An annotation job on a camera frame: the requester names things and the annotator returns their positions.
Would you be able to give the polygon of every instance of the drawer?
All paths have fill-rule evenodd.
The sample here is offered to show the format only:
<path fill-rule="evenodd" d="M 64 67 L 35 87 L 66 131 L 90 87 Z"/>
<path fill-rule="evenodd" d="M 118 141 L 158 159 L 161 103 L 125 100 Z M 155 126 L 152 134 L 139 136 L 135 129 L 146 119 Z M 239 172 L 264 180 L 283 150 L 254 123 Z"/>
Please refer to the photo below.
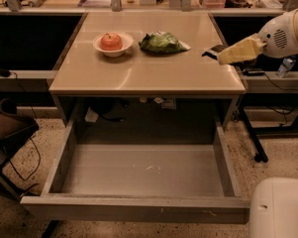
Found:
<path fill-rule="evenodd" d="M 212 100 L 119 99 L 87 123 L 78 98 L 40 196 L 21 203 L 50 220 L 246 223 L 224 132 Z"/>

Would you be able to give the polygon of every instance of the speckled floor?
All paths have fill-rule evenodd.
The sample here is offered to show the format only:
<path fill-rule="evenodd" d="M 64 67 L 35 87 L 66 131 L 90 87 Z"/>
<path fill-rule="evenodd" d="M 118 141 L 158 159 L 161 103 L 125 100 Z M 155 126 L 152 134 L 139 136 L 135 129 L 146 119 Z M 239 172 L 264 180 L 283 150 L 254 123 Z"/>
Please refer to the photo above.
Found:
<path fill-rule="evenodd" d="M 282 117 L 274 117 L 275 122 L 255 121 L 255 126 L 277 125 Z M 33 183 L 32 192 L 40 193 L 49 173 L 50 162 L 57 151 L 63 133 L 63 125 L 56 118 L 39 118 L 40 130 L 34 141 L 42 155 L 37 172 L 27 181 L 18 178 L 8 165 L 4 173 L 15 184 L 26 188 Z M 244 199 L 249 200 L 255 186 L 269 177 L 298 178 L 298 138 L 261 139 L 268 157 L 268 163 L 253 160 L 255 148 L 242 121 L 230 122 L 226 139 L 231 152 L 235 172 Z M 37 164 L 38 156 L 31 143 L 13 159 L 18 171 L 26 177 Z M 0 238 L 1 237 L 41 237 L 49 222 L 40 220 L 22 205 L 0 196 Z M 164 224 L 127 222 L 59 222 L 51 237 L 199 237 L 199 238 L 247 238 L 248 224 Z"/>

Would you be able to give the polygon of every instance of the beige tabletop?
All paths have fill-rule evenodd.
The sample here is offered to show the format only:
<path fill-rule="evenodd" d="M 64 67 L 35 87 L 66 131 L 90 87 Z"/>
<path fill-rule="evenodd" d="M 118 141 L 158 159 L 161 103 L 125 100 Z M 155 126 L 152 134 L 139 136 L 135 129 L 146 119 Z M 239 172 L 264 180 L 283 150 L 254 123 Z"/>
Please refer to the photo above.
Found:
<path fill-rule="evenodd" d="M 140 50 L 146 33 L 166 31 L 191 50 L 152 55 Z M 125 32 L 134 44 L 123 56 L 107 58 L 94 50 L 93 40 L 106 32 Z M 229 65 L 201 55 L 221 43 L 206 11 L 89 12 L 50 92 L 56 95 L 231 95 L 245 88 Z"/>

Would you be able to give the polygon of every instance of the bowl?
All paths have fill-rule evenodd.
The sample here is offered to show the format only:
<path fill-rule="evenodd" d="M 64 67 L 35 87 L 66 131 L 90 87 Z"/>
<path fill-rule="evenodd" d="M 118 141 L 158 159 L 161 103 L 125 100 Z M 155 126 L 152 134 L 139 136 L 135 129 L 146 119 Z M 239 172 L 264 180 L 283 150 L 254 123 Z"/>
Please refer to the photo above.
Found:
<path fill-rule="evenodd" d="M 100 35 L 97 36 L 94 40 L 93 40 L 93 47 L 95 48 L 95 50 L 97 50 L 98 52 L 103 53 L 105 56 L 109 57 L 109 58 L 117 58 L 120 57 L 121 55 L 123 55 L 126 50 L 128 48 L 130 48 L 133 45 L 133 38 L 132 36 L 126 34 L 126 33 L 121 33 L 121 32 L 115 32 L 117 33 L 122 40 L 122 48 L 120 50 L 117 51 L 104 51 L 101 49 L 101 38 L 105 35 Z"/>

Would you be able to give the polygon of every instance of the green snack bag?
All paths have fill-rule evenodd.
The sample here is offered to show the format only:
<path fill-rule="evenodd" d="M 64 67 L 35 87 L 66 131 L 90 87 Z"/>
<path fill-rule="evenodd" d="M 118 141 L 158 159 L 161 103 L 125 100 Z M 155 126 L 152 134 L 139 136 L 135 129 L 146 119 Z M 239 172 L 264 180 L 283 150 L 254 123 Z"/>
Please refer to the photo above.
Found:
<path fill-rule="evenodd" d="M 157 54 L 180 53 L 190 50 L 190 47 L 179 42 L 172 34 L 168 32 L 153 32 L 147 34 L 139 42 L 142 51 L 153 52 Z"/>

